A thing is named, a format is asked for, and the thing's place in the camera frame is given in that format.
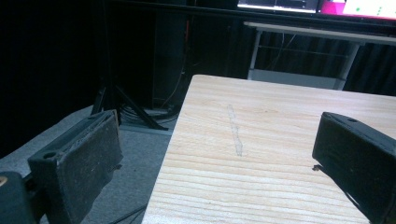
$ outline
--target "gray carpet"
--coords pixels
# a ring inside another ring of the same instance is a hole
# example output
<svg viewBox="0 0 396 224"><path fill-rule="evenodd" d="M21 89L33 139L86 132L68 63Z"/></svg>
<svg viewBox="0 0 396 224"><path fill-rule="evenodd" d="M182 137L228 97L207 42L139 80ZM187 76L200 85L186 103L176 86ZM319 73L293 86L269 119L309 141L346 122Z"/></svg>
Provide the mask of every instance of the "gray carpet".
<svg viewBox="0 0 396 224"><path fill-rule="evenodd" d="M88 117L90 113L91 108L87 107L69 115L23 147L4 157L0 160L0 172L16 171L22 176L27 175L30 172L27 159L31 155L81 119ZM175 121L169 122L164 126L172 130L175 123ZM91 212L82 223L109 223L148 203L171 138L171 132L160 134L161 132L150 133L150 130L148 133L130 130L134 128L120 127L121 149L124 156L121 162L122 167L114 173L112 181L103 188ZM141 223L142 218L143 215L134 223ZM131 220L132 217L121 223L130 223ZM43 218L41 223L47 223L46 219Z"/></svg>

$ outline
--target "computer monitor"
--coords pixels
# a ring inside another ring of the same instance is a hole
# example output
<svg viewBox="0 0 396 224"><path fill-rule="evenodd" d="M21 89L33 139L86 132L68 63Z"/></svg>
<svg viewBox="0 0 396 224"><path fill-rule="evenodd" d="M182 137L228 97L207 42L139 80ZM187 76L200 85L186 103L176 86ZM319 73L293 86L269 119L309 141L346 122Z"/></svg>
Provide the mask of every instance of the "computer monitor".
<svg viewBox="0 0 396 224"><path fill-rule="evenodd" d="M395 0L239 0L238 8L396 21Z"/></svg>
<svg viewBox="0 0 396 224"><path fill-rule="evenodd" d="M318 13L368 19L396 20L396 1L322 0Z"/></svg>
<svg viewBox="0 0 396 224"><path fill-rule="evenodd" d="M318 0L239 0L239 8L316 13Z"/></svg>

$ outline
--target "wooden table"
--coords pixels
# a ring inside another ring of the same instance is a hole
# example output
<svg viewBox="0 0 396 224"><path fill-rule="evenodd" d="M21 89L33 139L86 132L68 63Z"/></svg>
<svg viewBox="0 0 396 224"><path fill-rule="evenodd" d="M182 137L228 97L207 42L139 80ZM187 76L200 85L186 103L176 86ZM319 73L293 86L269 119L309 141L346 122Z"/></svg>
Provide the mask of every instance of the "wooden table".
<svg viewBox="0 0 396 224"><path fill-rule="evenodd" d="M396 98L195 76L143 223L368 223L312 167L323 111L396 138Z"/></svg>

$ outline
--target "black wall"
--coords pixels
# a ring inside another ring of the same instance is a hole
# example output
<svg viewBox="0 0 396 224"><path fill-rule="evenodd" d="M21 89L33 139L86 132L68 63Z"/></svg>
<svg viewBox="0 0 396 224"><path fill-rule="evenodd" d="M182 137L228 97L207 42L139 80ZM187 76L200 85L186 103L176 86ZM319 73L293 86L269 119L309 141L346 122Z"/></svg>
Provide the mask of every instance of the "black wall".
<svg viewBox="0 0 396 224"><path fill-rule="evenodd" d="M96 60L90 1L1 1L0 158L92 104Z"/></svg>

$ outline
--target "dark background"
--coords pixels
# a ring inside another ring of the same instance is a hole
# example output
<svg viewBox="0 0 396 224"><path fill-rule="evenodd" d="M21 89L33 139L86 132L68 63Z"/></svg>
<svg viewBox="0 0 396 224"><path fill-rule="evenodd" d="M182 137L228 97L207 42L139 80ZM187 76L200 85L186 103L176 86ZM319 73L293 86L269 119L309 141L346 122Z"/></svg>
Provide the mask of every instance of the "dark background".
<svg viewBox="0 0 396 224"><path fill-rule="evenodd" d="M237 3L159 2L226 9ZM108 13L112 71L144 107L181 105L194 74L247 77L255 33L243 21L117 6ZM103 73L93 18L89 0L1 1L0 158L93 104ZM279 55L273 70L331 77L344 60L337 56L345 53L343 41L296 36L279 54L282 36L264 36L270 48L259 52L258 68ZM285 42L291 38L285 35ZM395 58L395 47L362 46L345 90L396 96Z"/></svg>

